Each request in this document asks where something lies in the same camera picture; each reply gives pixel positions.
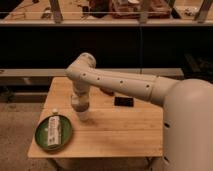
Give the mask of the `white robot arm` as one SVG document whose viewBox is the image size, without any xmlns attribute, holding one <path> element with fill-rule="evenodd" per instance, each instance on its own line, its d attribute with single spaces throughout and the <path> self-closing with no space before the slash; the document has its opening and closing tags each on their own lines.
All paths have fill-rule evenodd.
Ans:
<svg viewBox="0 0 213 171">
<path fill-rule="evenodd" d="M 88 109 L 92 86 L 161 107 L 164 171 L 213 171 L 213 84 L 101 70 L 89 53 L 80 54 L 66 75 L 73 82 L 76 111 Z"/>
</svg>

